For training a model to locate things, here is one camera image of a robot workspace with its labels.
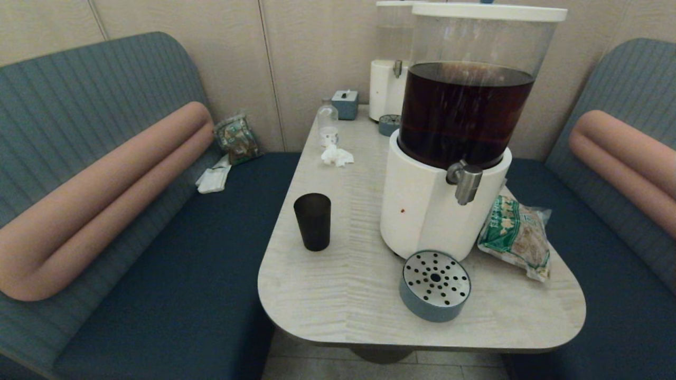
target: drip tray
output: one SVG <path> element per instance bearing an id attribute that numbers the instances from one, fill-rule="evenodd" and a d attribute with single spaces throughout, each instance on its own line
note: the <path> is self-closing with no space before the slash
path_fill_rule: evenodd
<path id="1" fill-rule="evenodd" d="M 460 314 L 472 289 L 469 275 L 451 256 L 420 251 L 404 263 L 399 294 L 415 315 L 446 322 Z"/>

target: wall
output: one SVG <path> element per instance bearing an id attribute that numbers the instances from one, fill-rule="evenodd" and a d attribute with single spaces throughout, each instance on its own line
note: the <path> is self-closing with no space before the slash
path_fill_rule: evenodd
<path id="1" fill-rule="evenodd" d="M 608 50 L 636 37 L 676 41 L 674 0 L 498 1 L 569 9 L 512 137 L 517 157 L 547 156 Z M 321 97 L 355 89 L 368 103 L 375 16 L 375 0 L 0 0 L 0 65 L 164 31 L 197 64 L 214 119 L 244 109 L 265 150 L 299 151 Z"/>
<path id="2" fill-rule="evenodd" d="M 0 66 L 101 41 L 86 1 L 0 0 Z"/>

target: tissue box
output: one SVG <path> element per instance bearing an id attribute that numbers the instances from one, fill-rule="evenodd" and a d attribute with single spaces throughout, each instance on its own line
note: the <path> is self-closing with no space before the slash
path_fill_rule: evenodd
<path id="1" fill-rule="evenodd" d="M 357 91 L 336 91 L 331 98 L 331 104 L 338 110 L 339 120 L 354 120 L 357 118 L 357 104 L 359 93 Z"/>

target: tissue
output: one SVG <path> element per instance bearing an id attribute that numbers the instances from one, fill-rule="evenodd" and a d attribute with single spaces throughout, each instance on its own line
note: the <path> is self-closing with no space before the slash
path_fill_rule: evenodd
<path id="1" fill-rule="evenodd" d="M 228 155 L 223 156 L 215 165 L 202 173 L 195 185 L 201 194 L 215 193 L 225 189 L 225 181 L 232 166 Z"/>
<path id="2" fill-rule="evenodd" d="M 352 153 L 338 148 L 335 144 L 329 144 L 324 153 L 322 153 L 322 161 L 326 165 L 335 164 L 336 166 L 342 167 L 345 166 L 345 164 L 353 164 L 354 156 Z"/>

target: white lid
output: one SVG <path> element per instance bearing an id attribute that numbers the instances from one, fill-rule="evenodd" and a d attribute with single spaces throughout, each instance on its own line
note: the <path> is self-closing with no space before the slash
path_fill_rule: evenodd
<path id="1" fill-rule="evenodd" d="M 408 1 L 376 1 L 377 7 L 403 7 L 413 6 L 415 3 L 424 3 L 426 0 L 408 0 Z"/>
<path id="2" fill-rule="evenodd" d="M 355 101 L 357 100 L 357 91 L 336 91 L 331 101 Z"/>
<path id="3" fill-rule="evenodd" d="M 481 3 L 417 3 L 413 5 L 413 14 L 482 20 L 561 22 L 566 19 L 568 10 Z"/>

